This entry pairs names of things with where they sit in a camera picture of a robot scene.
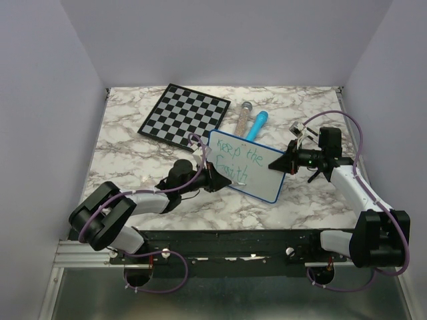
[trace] white marble surface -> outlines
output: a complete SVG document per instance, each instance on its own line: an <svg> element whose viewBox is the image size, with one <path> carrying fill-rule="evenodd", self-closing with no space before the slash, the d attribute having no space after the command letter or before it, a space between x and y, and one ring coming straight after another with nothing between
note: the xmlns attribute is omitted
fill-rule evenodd
<svg viewBox="0 0 427 320"><path fill-rule="evenodd" d="M339 110L335 91L329 87L190 87L232 102L220 130L233 133L240 104L254 106L250 121L261 110L269 113L256 142L285 150L294 138L289 126L321 111ZM101 131L85 188L88 196L104 181L128 189L151 189L167 175L177 159L189 159L187 151L151 140L137 130L160 98L165 87L113 88L105 110ZM353 146L341 115L317 118L320 125L343 131L343 154L354 156ZM305 147L316 147L306 143ZM229 188L217 193L202 191L165 215L131 217L127 225L139 229L303 229L352 228L356 217L342 195L319 176L312 183L312 172L301 169L286 175L277 203L270 205Z"/></svg>

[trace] checkered board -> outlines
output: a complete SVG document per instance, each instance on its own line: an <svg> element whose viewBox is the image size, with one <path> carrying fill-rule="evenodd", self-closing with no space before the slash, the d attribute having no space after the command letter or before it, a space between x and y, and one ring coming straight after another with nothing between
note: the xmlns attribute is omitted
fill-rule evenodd
<svg viewBox="0 0 427 320"><path fill-rule="evenodd" d="M209 132L218 129L229 106L227 100L170 84L138 133L191 151L188 134L207 144Z"/></svg>

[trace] white wall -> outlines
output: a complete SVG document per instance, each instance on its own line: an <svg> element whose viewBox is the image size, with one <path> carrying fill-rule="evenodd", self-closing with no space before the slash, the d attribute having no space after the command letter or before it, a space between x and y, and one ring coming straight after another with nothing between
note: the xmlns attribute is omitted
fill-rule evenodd
<svg viewBox="0 0 427 320"><path fill-rule="evenodd" d="M57 0L0 1L0 319L36 319L105 89Z"/></svg>
<svg viewBox="0 0 427 320"><path fill-rule="evenodd" d="M391 0L61 0L109 86L343 85Z"/></svg>
<svg viewBox="0 0 427 320"><path fill-rule="evenodd" d="M344 88L375 190L411 216L409 275L427 314L427 1L394 0Z"/></svg>

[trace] bolt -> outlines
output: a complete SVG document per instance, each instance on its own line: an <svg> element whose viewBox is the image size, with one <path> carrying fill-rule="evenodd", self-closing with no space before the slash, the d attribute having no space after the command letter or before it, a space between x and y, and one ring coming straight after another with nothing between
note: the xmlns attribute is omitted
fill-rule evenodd
<svg viewBox="0 0 427 320"><path fill-rule="evenodd" d="M108 253L110 258L116 258L119 254L114 251L114 250L110 250L110 252Z"/></svg>
<svg viewBox="0 0 427 320"><path fill-rule="evenodd" d="M291 248L291 247L287 248L286 249L286 255L289 255L290 257L293 257L295 255L294 248Z"/></svg>

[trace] purple wire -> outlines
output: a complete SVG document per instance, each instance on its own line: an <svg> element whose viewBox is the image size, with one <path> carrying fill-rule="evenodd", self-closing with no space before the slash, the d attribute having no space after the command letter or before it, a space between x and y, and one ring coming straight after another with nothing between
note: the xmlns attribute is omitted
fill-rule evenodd
<svg viewBox="0 0 427 320"><path fill-rule="evenodd" d="M173 189L168 189L168 190L159 190L154 192L154 190L135 190L135 191L125 191L125 192L121 192L118 193L117 195L114 195L113 197L109 198L106 202L104 202L102 205L99 206L98 210L95 211L95 213L89 218L89 220L87 220L86 224L83 226L83 228L81 228L81 231L79 233L79 242L81 243L85 243L85 233L87 231L87 228L89 228L89 225L92 223L93 220L95 220L95 218L101 213L101 211L103 211L106 207L108 207L108 205L113 202L114 200L116 200L117 198L120 198L124 195L131 195L134 193L171 193L171 192L175 192L178 190L181 190L187 186L189 186L190 184L192 184L197 177L199 177L201 170L203 169L205 160L206 160L206 151L205 151L205 145L203 144L203 142L201 141L200 137L198 135L195 135L194 133L190 133L188 135L188 142L190 145L193 145L193 142L191 141L191 137L196 138L196 140L198 141L198 143L201 145L201 152L202 152L202 157L201 157L201 163L202 165L199 166L199 169L197 170L196 174L194 175L194 177L192 177L187 183L183 184L180 187L176 187Z"/></svg>
<svg viewBox="0 0 427 320"><path fill-rule="evenodd" d="M383 210L387 214L388 218L391 220L394 227L396 228L396 230L400 236L400 239L402 240L402 243L403 243L404 252L405 252L405 261L404 261L404 264L400 270L398 270L396 272L388 272L388 271L381 270L379 268L375 268L375 270L377 272L379 272L383 275L387 275L387 276L401 275L401 274L403 274L403 272L405 272L407 270L407 268L409 266L409 260L410 260L409 245L408 245L408 242L405 238L405 235L403 234L402 229L400 228L397 220L393 217L391 212L381 202L377 202L377 198L375 198L374 194L365 185L363 180L361 180L361 178L359 178L359 176L357 175L356 168L357 168L357 164L359 162L359 157L360 157L360 154L362 152L362 146L363 146L363 132L362 132L362 128L360 127L359 123L351 115L349 115L345 112L338 111L338 110L329 110L329 111L324 111L324 112L318 113L317 115L314 115L313 117L309 118L306 122L304 122L304 125L307 125L310 121L314 120L315 118L320 117L321 115L326 115L328 113L339 113L341 115L344 115L347 118L349 118L351 121L353 121L353 123L357 126L357 128L359 130L359 135L360 135L360 143L359 143L358 151L356 153L356 157L354 158L354 164L353 164L354 177L356 178L357 182L359 182L359 184L363 188L363 190L365 190L365 192L369 195L369 198L371 198L371 200L373 200L373 202L375 202L377 204L377 206L379 206L379 208L381 208L381 210Z"/></svg>
<svg viewBox="0 0 427 320"><path fill-rule="evenodd" d="M321 285L319 283L316 283L316 277L314 276L314 272L311 268L307 268L306 275L307 275L308 280L310 280L310 282L312 283L312 285L315 285L316 287L323 288L323 289L333 291L333 292L350 293L350 292L362 291L362 290L369 288L374 283L374 280L376 278L376 271L372 270L372 275L371 275L371 278L369 279L369 281L365 285L363 285L359 288L356 288L356 289L342 289L342 288L335 288L335 287L327 287L325 285Z"/></svg>
<svg viewBox="0 0 427 320"><path fill-rule="evenodd" d="M188 279L188 264L187 264L187 261L185 261L185 258L182 255L180 255L178 252L175 252L175 251L166 251L165 250L165 251L154 251L154 252L144 253L144 254L141 254L141 255L132 255L130 253L126 253L125 252L125 254L128 257L132 257L132 258L143 258L143 257L149 257L150 255L161 255L162 253L171 253L173 255L176 255L177 257L179 257L182 260L182 262L184 264L184 267L185 267L185 275L184 275L184 278L182 279L182 281L181 281L181 283L179 285L177 285L176 287L174 287L172 289L160 290L160 291L149 290L149 289L142 289L140 287L133 287L133 286L131 286L129 284L129 282L127 281L127 273L125 273L125 282L126 282L126 285L129 288L132 288L134 290L138 290L138 291L141 291L141 292L147 292L147 293L172 293L172 292L177 291L178 289L181 289L181 287L185 284L185 282Z"/></svg>

